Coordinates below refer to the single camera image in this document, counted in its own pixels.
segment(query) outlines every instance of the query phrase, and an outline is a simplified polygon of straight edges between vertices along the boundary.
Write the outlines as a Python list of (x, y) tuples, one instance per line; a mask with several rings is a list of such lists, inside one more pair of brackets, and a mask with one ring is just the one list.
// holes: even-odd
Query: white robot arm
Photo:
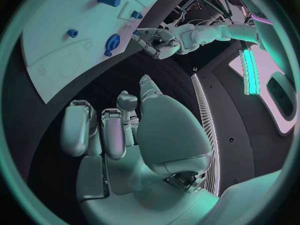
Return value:
[[(145, 42), (139, 37), (139, 33), (152, 35), (155, 40), (162, 40), (163, 43), (153, 47), (150, 42)], [(188, 54), (195, 51), (200, 45), (211, 43), (214, 40), (229, 41), (238, 39), (253, 42), (265, 50), (262, 40), (255, 26), (248, 24), (228, 24), (216, 22), (213, 25), (184, 24), (178, 27), (166, 26), (165, 28), (138, 28), (132, 35), (132, 39), (153, 58), (165, 59), (175, 53)]]

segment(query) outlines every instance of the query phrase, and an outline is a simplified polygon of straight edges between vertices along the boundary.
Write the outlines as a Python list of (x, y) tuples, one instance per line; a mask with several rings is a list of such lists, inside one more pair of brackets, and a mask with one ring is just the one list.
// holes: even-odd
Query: green led light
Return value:
[(252, 65), (253, 65), (253, 68), (254, 68), (256, 94), (258, 95), (258, 94), (261, 93), (260, 79), (259, 79), (258, 68), (257, 68), (257, 66), (256, 66), (255, 59), (254, 59), (254, 55), (253, 55), (253, 52), (252, 52), (251, 48), (250, 48), (249, 50), (250, 50), (250, 57), (251, 57), (251, 60), (252, 60)]
[(248, 70), (249, 94), (255, 95), (256, 94), (255, 72), (254, 72), (254, 66), (252, 63), (250, 52), (248, 50), (244, 50), (243, 54), (244, 54), (244, 59)]

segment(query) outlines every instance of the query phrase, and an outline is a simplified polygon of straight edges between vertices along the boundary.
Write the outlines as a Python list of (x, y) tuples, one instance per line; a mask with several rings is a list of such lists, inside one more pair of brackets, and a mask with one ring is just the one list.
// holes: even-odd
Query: pink light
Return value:
[(268, 19), (265, 19), (265, 18), (262, 18), (262, 17), (259, 17), (259, 16), (255, 16), (253, 14), (251, 14), (251, 17), (256, 20), (256, 21), (259, 21), (259, 22), (262, 22), (264, 24), (270, 24), (270, 25), (273, 25), (273, 23), (271, 21), (269, 21)]

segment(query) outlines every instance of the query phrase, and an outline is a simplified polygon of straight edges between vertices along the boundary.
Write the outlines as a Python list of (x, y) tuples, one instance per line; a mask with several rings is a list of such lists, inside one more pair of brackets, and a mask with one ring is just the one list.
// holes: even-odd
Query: vent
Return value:
[(191, 77), (192, 84), (195, 89), (202, 126), (206, 132), (208, 139), (210, 141), (212, 150), (212, 162), (209, 169), (205, 173), (206, 183), (204, 188), (215, 196), (219, 196), (219, 182), (220, 182), (220, 166), (219, 166), (219, 152), (218, 152), (218, 141), (216, 137), (216, 131), (214, 126), (213, 117), (210, 111), (208, 101), (205, 97), (204, 91), (202, 89), (201, 83), (196, 74)]

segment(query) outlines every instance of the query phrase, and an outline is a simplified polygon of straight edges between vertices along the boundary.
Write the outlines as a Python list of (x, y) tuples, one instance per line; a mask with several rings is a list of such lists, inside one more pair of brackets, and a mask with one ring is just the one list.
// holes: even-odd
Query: humanoid robot arm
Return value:
[[(265, 50), (265, 47), (257, 33), (255, 26), (247, 24), (228, 24), (226, 22), (217, 22), (213, 25), (184, 24), (179, 27), (166, 26), (162, 28), (138, 28), (132, 35), (136, 41), (149, 55), (155, 59), (165, 59), (175, 53), (187, 54), (195, 51), (200, 45), (211, 43), (214, 40), (229, 41), (238, 39), (247, 42), (253, 42)], [(162, 40), (163, 43), (153, 47), (150, 42), (146, 42), (139, 37), (141, 34), (149, 34), (155, 40)]]

